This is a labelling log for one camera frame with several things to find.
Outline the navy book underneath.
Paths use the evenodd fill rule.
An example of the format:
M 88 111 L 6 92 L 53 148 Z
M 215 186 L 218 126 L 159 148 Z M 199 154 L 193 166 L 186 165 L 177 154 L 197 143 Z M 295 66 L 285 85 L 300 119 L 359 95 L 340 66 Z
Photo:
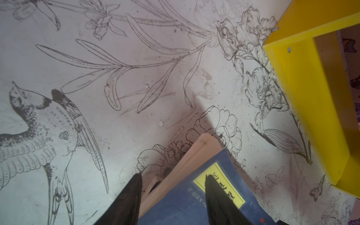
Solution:
M 228 150 L 208 133 L 200 135 L 175 168 L 142 201 L 138 223 L 208 225 L 207 202 L 215 193 L 206 190 L 209 176 L 218 183 L 216 191 L 226 202 L 221 214 L 242 213 L 252 225 L 276 224 L 237 173 Z

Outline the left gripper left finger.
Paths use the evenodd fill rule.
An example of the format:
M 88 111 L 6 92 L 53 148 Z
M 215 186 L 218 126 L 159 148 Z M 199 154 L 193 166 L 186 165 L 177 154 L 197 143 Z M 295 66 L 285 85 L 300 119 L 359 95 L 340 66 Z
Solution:
M 136 225 L 142 196 L 142 176 L 136 173 L 95 225 Z

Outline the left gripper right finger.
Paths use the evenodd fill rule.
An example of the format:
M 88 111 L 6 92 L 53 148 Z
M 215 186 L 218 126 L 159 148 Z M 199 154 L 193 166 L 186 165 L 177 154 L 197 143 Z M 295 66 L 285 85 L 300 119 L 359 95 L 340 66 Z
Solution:
M 205 198 L 209 224 L 211 225 L 250 225 L 248 219 L 226 195 L 212 175 L 205 179 Z

